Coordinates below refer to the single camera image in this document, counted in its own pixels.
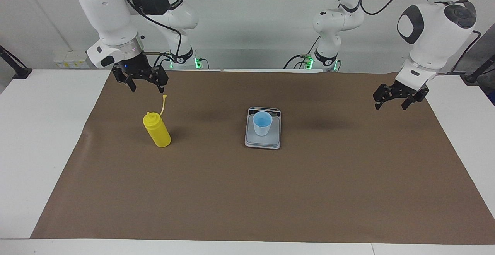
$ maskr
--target plastic cup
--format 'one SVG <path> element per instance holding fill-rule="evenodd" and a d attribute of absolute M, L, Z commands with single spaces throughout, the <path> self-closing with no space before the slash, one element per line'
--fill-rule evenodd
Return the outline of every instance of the plastic cup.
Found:
<path fill-rule="evenodd" d="M 257 112 L 253 116 L 254 132 L 258 136 L 265 136 L 270 131 L 272 126 L 273 118 L 272 115 L 267 112 Z"/>

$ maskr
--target white table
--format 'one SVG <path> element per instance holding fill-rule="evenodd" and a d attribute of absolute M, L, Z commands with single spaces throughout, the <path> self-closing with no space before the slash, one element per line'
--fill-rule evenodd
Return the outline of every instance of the white table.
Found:
<path fill-rule="evenodd" d="M 34 70 L 0 94 L 0 254 L 495 254 L 495 246 L 29 240 L 108 74 Z M 437 77 L 428 85 L 428 102 L 495 216 L 495 107 L 459 77 Z"/>

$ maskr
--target brown mat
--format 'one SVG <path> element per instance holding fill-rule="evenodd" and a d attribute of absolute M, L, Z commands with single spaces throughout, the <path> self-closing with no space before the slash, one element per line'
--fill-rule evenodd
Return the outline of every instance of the brown mat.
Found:
<path fill-rule="evenodd" d="M 394 75 L 110 76 L 32 238 L 495 244 L 495 220 L 427 102 L 376 111 Z M 282 111 L 278 151 L 244 146 L 250 106 Z"/>

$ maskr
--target yellow squeeze bottle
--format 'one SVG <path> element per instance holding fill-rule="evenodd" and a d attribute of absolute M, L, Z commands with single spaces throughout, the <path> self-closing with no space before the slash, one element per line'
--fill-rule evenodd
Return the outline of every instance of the yellow squeeze bottle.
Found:
<path fill-rule="evenodd" d="M 161 119 L 161 115 L 165 109 L 166 97 L 167 95 L 163 95 L 163 107 L 160 114 L 148 112 L 148 114 L 146 114 L 143 118 L 143 124 L 157 147 L 166 147 L 170 145 L 170 142 L 172 142 L 170 134 L 168 134 L 168 130 Z"/>

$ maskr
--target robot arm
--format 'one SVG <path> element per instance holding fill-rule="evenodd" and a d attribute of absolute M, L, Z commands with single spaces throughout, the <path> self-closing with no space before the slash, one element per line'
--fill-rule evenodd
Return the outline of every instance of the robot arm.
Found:
<path fill-rule="evenodd" d="M 364 21 L 364 12 L 359 6 L 359 0 L 337 0 L 339 7 L 318 13 L 313 20 L 313 28 L 321 40 L 313 53 L 315 68 L 330 71 L 334 68 L 341 38 L 340 31 L 355 29 Z"/>
<path fill-rule="evenodd" d="M 145 79 L 156 84 L 160 92 L 168 82 L 162 66 L 151 67 L 143 50 L 141 37 L 131 23 L 131 13 L 124 0 L 79 0 L 81 7 L 97 30 L 100 40 L 87 51 L 98 68 L 114 65 L 112 72 L 117 82 L 129 85 L 135 91 L 133 79 Z M 198 24 L 196 13 L 184 0 L 132 0 L 140 13 L 147 13 L 156 22 L 176 27 L 175 30 L 159 27 L 166 35 L 170 49 L 171 66 L 194 65 L 195 57 L 184 29 Z"/>
<path fill-rule="evenodd" d="M 401 15 L 397 30 L 412 50 L 391 86 L 386 84 L 373 94 L 375 107 L 394 98 L 406 98 L 405 110 L 421 102 L 429 92 L 426 82 L 433 79 L 469 38 L 476 23 L 476 11 L 469 2 L 428 0 L 413 5 Z"/>
<path fill-rule="evenodd" d="M 184 0 L 129 0 L 130 3 L 154 21 L 168 26 L 164 28 L 148 21 L 166 38 L 173 68 L 196 66 L 196 56 L 184 30 L 198 26 L 198 15 Z"/>
<path fill-rule="evenodd" d="M 313 26 L 322 40 L 314 52 L 315 67 L 334 68 L 341 40 L 338 32 L 355 29 L 364 20 L 361 0 L 338 0 L 339 7 L 316 15 Z M 401 15 L 398 32 L 413 46 L 396 82 L 382 84 L 374 93 L 376 108 L 394 98 L 406 98 L 403 108 L 421 102 L 428 93 L 426 82 L 445 66 L 449 57 L 462 47 L 476 22 L 476 12 L 469 2 L 427 0 L 410 6 Z"/>

